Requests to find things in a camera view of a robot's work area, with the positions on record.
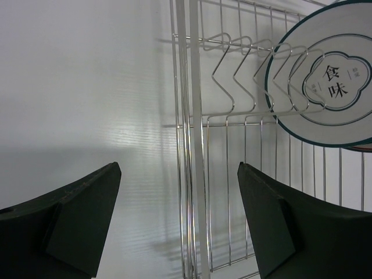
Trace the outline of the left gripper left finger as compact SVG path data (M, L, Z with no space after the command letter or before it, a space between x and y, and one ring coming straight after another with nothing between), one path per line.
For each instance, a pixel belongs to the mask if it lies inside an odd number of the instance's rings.
M1 278L95 278L120 181L112 162L1 209Z

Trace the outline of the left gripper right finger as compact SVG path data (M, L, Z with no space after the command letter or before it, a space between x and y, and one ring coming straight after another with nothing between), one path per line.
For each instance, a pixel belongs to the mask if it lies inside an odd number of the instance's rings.
M237 175L261 278L371 277L371 213L317 199L247 163Z

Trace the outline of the dark teal rimmed plate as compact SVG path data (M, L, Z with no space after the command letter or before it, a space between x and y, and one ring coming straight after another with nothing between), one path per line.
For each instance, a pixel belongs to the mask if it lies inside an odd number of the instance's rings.
M354 145L354 146L347 147L346 149L350 151L371 153L372 143L368 142L367 144Z

